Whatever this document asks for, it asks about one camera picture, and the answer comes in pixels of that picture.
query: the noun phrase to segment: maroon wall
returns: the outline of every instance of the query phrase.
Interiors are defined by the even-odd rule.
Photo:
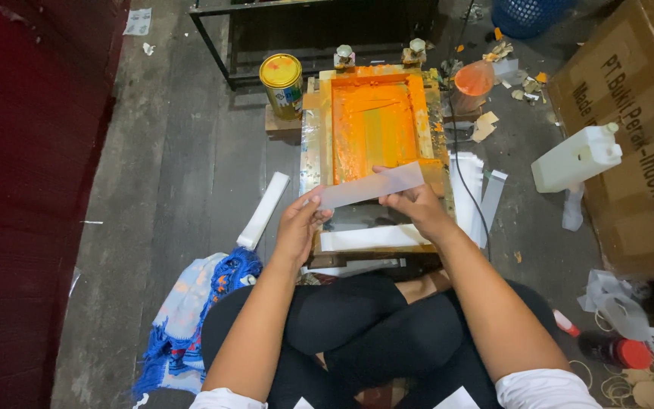
[[[126,6],[0,1],[0,407],[50,404]]]

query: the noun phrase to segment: wooden floor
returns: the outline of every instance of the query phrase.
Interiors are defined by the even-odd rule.
[[[142,6],[150,5],[133,1],[132,9]],[[87,213],[87,220],[103,224],[85,226],[77,263],[82,275],[68,307],[53,407],[132,407],[129,389],[140,373],[137,361],[151,321],[182,269],[195,258],[234,247],[273,172],[292,177],[275,214],[296,198],[299,142],[268,140],[265,94],[260,87],[228,90],[185,14],[188,6],[154,6],[150,33],[125,38],[118,104]],[[451,12],[449,7],[441,10]],[[428,68],[445,59],[449,27],[455,26],[448,17],[438,20],[440,38],[434,39],[437,49],[428,51]],[[226,18],[210,17],[206,24],[216,46],[225,50]],[[515,55],[534,75],[554,73],[593,26],[576,17],[538,39],[513,42]],[[258,66],[280,49],[274,44],[283,36],[263,31],[255,39],[247,27],[242,40],[251,47],[240,61]],[[483,37],[491,29],[488,14],[470,25],[459,57],[480,58],[488,47]],[[366,51],[363,59],[383,59],[380,50],[395,46],[392,41]],[[152,55],[142,51],[143,42],[156,45]],[[319,37],[320,44],[330,47],[341,42]],[[397,60],[399,51],[391,53]],[[602,265],[592,229],[585,223],[575,233],[563,230],[564,193],[536,193],[529,167],[562,140],[550,119],[550,104],[529,106],[503,87],[490,96],[484,108],[500,118],[498,129],[481,144],[461,144],[461,149],[477,153],[487,170],[509,174],[490,235],[494,265],[507,279],[536,289],[580,328],[593,328],[594,317],[576,302],[589,269]],[[263,260],[274,248],[276,222],[272,218],[259,244]],[[559,342],[570,359],[580,359],[572,339]],[[592,393],[601,396],[606,371],[601,365],[590,367]],[[576,370],[586,378],[583,367]],[[187,392],[158,391],[146,407],[187,407],[192,399]]]

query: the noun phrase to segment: forearm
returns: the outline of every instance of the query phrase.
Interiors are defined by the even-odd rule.
[[[519,295],[455,224],[435,243],[491,379],[569,363]]]
[[[266,401],[294,294],[295,274],[293,263],[274,258],[269,261],[216,354],[201,390],[225,387]]]

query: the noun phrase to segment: blue basket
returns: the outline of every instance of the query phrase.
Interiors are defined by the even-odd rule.
[[[557,23],[575,0],[494,0],[491,20],[514,39],[528,39]]]

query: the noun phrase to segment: cardboard box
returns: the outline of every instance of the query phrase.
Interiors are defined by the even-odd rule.
[[[605,268],[654,279],[654,0],[626,0],[550,81],[567,135],[617,122],[622,163],[586,182]]]

